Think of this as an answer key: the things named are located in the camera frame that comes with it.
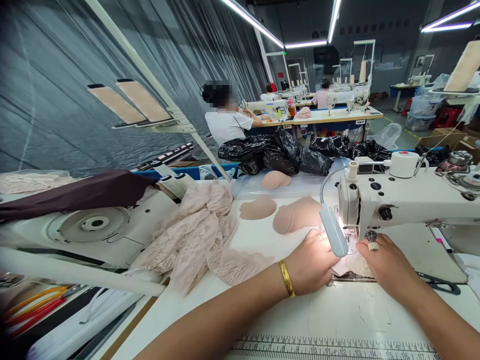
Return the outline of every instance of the bracelet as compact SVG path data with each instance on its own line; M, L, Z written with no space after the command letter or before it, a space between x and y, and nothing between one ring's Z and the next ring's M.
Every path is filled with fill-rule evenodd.
M294 298L295 297L294 286L292 285L289 272L287 271L287 266L285 265L285 261L283 260L280 260L280 269L281 269L281 274L283 275L283 281L285 282L286 289L288 290L290 297Z

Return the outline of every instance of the pink shirt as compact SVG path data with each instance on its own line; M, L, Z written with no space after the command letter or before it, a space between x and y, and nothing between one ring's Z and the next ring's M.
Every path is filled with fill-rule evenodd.
M311 103L316 105L317 109L326 109L327 108L327 94L328 90L319 90L315 93L311 99Z

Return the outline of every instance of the maroon cloth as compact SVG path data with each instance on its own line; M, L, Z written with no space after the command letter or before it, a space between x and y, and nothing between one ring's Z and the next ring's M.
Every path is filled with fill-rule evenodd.
M127 170L112 170L0 204L0 220L26 220L56 212L134 206L157 181Z

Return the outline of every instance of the measuring ruler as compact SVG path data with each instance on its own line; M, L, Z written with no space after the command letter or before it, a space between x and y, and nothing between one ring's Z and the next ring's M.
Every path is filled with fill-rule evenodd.
M442 360L429 342L378 341L336 337L246 333L227 359Z

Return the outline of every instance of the floor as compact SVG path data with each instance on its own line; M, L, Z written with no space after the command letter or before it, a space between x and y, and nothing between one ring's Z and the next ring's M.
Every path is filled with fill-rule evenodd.
M398 108L403 109L408 98L401 98L398 103ZM395 98L388 97L387 99L376 101L371 106L383 113L383 118L374 119L371 121L368 135L375 135L380 130L385 128L390 123L397 123L402 126L400 137L396 140L396 145L399 149L413 149L422 137L430 136L432 130L412 132L405 128L406 116L401 116L400 113L393 111L395 105Z

